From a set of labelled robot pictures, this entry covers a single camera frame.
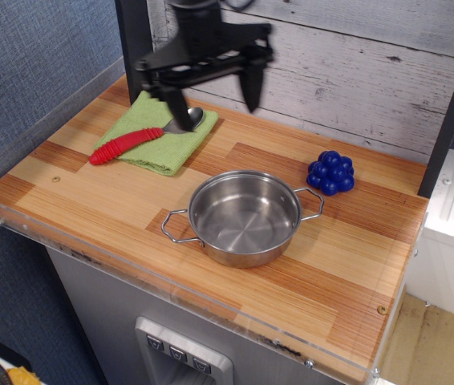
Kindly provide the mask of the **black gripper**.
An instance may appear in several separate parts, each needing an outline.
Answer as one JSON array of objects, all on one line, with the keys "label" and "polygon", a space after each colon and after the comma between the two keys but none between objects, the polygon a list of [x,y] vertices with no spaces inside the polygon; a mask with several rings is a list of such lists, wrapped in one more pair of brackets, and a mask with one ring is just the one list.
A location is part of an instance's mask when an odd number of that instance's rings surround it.
[{"label": "black gripper", "polygon": [[171,1],[175,36],[136,62],[141,87],[165,102],[173,117],[171,132],[191,132],[193,122],[181,89],[237,75],[249,112],[261,100],[264,71],[273,60],[267,23],[225,22],[219,1]]}]

